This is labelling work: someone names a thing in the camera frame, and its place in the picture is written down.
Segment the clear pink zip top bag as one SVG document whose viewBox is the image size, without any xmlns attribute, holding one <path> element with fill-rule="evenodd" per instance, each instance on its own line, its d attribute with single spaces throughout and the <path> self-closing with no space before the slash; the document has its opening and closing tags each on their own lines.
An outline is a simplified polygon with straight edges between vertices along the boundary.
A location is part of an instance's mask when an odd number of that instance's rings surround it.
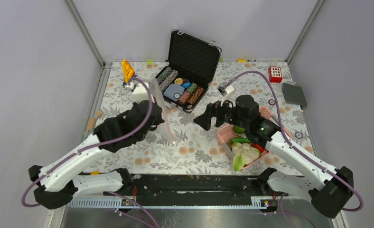
<svg viewBox="0 0 374 228">
<path fill-rule="evenodd" d="M 171 131 L 169 121 L 168 121 L 168 114 L 167 114 L 167 107 L 166 102 L 164 100 L 162 91 L 159 87 L 158 81 L 156 78 L 152 78 L 148 81 L 150 86 L 151 96 L 155 104 L 157 104 L 161 109 L 161 118 L 164 120 L 164 123 L 159 124 L 157 131 L 163 136 L 171 146 L 175 145 L 175 138 Z"/>
</svg>

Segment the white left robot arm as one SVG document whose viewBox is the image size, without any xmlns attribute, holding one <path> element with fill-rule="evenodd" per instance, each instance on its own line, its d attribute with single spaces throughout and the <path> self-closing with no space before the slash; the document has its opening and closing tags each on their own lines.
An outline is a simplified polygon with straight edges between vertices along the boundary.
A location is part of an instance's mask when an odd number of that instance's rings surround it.
<svg viewBox="0 0 374 228">
<path fill-rule="evenodd" d="M 126 168 L 103 174 L 84 174 L 92 163 L 145 139 L 165 123 L 164 107 L 148 100 L 134 102 L 130 110 L 105 119 L 68 154 L 47 166 L 33 165 L 28 173 L 32 184 L 21 203 L 25 207 L 60 208 L 74 198 L 103 192 L 131 193 L 134 182 Z"/>
</svg>

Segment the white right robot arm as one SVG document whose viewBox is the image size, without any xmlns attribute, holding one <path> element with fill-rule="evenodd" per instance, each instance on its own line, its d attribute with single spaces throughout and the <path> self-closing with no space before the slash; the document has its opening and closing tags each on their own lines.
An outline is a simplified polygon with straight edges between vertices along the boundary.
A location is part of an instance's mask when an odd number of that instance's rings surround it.
<svg viewBox="0 0 374 228">
<path fill-rule="evenodd" d="M 261 116 L 259 105 L 250 95 L 237 97 L 235 105 L 230 101 L 209 103 L 203 114 L 194 119 L 204 130 L 224 123 L 242 127 L 249 141 L 276 154 L 288 162 L 302 177 L 291 176 L 267 168 L 259 178 L 258 189 L 262 195 L 283 192 L 299 197 L 312 204 L 322 215 L 334 219 L 353 196 L 353 172 L 343 166 L 338 169 L 319 160 L 308 151 L 299 152 L 301 147 L 271 120 Z"/>
</svg>

